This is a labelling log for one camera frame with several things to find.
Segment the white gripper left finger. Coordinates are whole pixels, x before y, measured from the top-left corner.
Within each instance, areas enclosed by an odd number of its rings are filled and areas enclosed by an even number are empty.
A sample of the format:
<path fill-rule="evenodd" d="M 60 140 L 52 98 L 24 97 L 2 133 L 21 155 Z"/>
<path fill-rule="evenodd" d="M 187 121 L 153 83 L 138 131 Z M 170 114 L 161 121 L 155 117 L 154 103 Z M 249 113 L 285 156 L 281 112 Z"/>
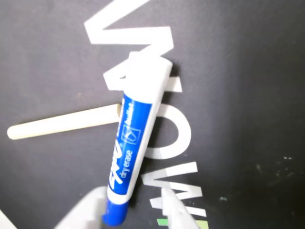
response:
<path fill-rule="evenodd" d="M 55 226 L 56 229 L 100 229 L 106 209 L 107 187 L 86 194 Z"/>

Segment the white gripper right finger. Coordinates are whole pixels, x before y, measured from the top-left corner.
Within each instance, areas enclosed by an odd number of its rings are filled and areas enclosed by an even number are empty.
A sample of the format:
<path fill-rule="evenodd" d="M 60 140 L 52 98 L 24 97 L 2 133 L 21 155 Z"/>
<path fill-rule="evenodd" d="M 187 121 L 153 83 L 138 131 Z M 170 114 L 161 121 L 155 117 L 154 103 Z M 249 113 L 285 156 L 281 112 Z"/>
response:
<path fill-rule="evenodd" d="M 179 200 L 175 192 L 169 188 L 161 189 L 162 213 L 167 217 L 169 229 L 198 229 L 195 219 Z"/>

